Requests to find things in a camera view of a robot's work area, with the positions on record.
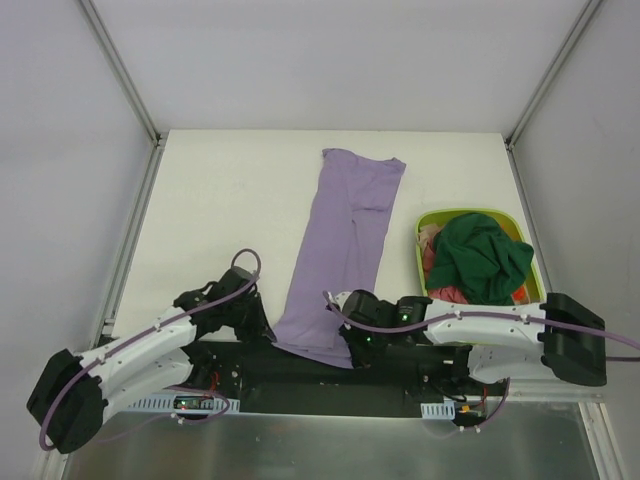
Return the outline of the purple t shirt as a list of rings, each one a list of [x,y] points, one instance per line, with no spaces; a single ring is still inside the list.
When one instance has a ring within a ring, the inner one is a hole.
[[[333,367],[350,369],[341,320],[323,293],[374,290],[384,242],[406,165],[325,149],[318,188],[298,253],[276,346]]]

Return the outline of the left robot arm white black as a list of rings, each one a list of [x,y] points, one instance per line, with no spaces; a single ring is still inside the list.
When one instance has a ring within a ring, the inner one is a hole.
[[[240,342],[274,337],[257,280],[232,266],[220,280],[180,294],[137,333],[81,353],[53,354],[26,403],[40,427],[40,448],[72,453],[117,413],[158,390],[217,393],[222,369],[202,337],[223,327]]]

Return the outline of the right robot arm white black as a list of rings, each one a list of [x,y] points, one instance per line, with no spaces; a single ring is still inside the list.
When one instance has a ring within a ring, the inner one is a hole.
[[[366,365],[390,346],[456,347],[452,387],[473,394],[504,379],[555,377],[584,387],[607,382],[605,322],[562,293],[521,305],[461,304],[426,296],[395,303],[365,290],[329,295],[328,310],[355,364]]]

